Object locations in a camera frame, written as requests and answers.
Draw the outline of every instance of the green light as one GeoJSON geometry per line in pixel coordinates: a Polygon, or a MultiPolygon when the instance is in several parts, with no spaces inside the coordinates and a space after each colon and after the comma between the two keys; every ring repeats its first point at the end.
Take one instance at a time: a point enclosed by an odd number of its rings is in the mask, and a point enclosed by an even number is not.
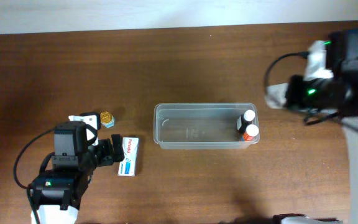
{"type": "Polygon", "coordinates": [[[309,95],[312,95],[312,94],[315,93],[315,92],[316,92],[315,89],[310,89],[310,90],[308,90],[308,94],[309,94],[309,95]]]}

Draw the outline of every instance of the yellow bottle cap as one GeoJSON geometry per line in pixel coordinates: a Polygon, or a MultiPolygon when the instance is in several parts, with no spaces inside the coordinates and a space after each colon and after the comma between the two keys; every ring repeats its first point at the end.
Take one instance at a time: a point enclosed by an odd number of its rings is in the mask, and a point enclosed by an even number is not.
{"type": "Polygon", "coordinates": [[[100,114],[100,122],[102,122],[103,124],[108,124],[111,122],[111,120],[112,120],[111,113],[105,111],[100,114]]]}

